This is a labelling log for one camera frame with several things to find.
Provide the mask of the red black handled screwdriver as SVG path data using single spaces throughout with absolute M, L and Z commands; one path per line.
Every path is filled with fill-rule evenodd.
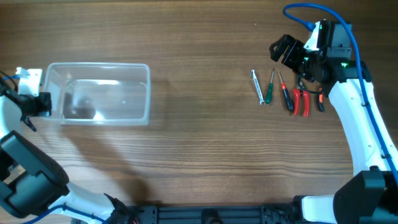
M 283 79 L 282 79 L 282 75 L 280 72 L 278 72 L 279 74 L 279 80 L 280 80 L 280 84 L 281 84 L 281 88 L 282 88 L 282 95 L 284 97 L 284 101 L 285 101 L 285 105 L 286 108 L 290 111 L 293 112 L 294 111 L 294 105 L 293 102 L 290 98 L 290 94 L 289 94 L 289 90 L 287 89 Z

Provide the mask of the orange black needle-nose pliers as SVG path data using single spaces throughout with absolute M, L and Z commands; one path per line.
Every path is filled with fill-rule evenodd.
M 317 103 L 318 111 L 319 112 L 324 112 L 325 111 L 325 107 L 324 107 L 324 104 L 323 104 L 324 95 L 323 95 L 322 86 L 319 86 L 318 87 L 318 91 L 314 92 L 313 94 L 315 95 L 315 100 L 316 100 L 316 103 Z

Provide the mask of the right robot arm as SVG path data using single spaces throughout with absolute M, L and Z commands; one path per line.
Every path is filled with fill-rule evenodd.
M 283 35 L 271 44 L 270 56 L 299 78 L 318 82 L 341 121 L 353 161 L 353 178 L 337 192 L 297 196 L 293 222 L 396 223 L 397 149 L 386 129 L 364 62 L 351 59 L 352 26 L 319 21 L 301 42 Z

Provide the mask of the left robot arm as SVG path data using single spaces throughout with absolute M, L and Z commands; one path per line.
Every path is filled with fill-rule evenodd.
M 125 204 L 71 183 L 59 163 L 22 135 L 21 124 L 35 131 L 30 118 L 51 110 L 49 92 L 20 94 L 1 81 L 1 207 L 17 218 L 33 215 L 31 223 L 50 214 L 72 223 L 135 223 Z

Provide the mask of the green handled screwdriver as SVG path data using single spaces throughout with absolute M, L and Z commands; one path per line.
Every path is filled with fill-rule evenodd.
M 272 101 L 272 93 L 273 93 L 273 87 L 274 87 L 274 84 L 273 84 L 274 74 L 275 74 L 275 70 L 273 69 L 272 70 L 272 74 L 271 74 L 271 79 L 270 79 L 270 82 L 269 82 L 269 85 L 268 85 L 268 89 L 267 89 L 267 94 L 266 94 L 265 102 L 266 102 L 267 105 L 270 104 L 271 101 Z

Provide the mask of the clear plastic container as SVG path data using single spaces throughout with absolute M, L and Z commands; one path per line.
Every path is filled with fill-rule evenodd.
M 64 125 L 147 126 L 150 68 L 143 63 L 57 62 L 47 67 L 43 91 Z

